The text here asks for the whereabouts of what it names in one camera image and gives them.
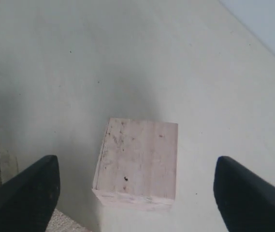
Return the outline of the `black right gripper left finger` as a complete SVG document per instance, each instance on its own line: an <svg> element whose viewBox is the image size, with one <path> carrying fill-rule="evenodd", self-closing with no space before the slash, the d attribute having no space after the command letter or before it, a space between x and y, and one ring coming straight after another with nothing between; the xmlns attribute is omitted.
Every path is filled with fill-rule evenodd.
<svg viewBox="0 0 275 232"><path fill-rule="evenodd" d="M58 158L47 155L0 186L0 232L44 232L60 195Z"/></svg>

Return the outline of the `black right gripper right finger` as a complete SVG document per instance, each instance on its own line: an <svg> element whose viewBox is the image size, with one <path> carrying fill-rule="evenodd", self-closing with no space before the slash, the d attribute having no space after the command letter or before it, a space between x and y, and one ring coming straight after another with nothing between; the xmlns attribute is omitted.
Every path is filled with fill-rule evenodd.
<svg viewBox="0 0 275 232"><path fill-rule="evenodd" d="M230 232L275 232L275 187L228 156L217 159L213 192Z"/></svg>

